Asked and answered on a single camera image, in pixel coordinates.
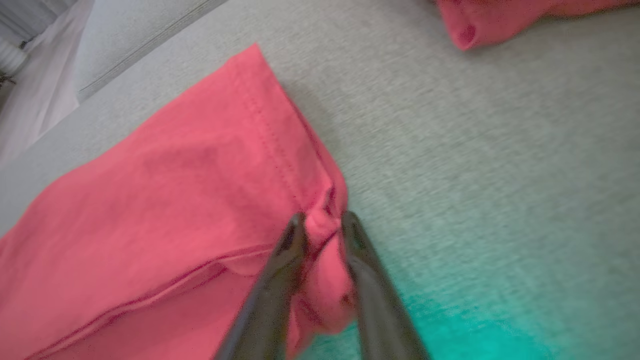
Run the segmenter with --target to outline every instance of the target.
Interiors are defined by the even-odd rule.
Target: couch
[[[341,167],[434,359],[640,350],[640,8],[463,53],[425,0],[228,0],[0,170],[0,233],[258,43]],[[303,359],[358,358],[357,330]]]

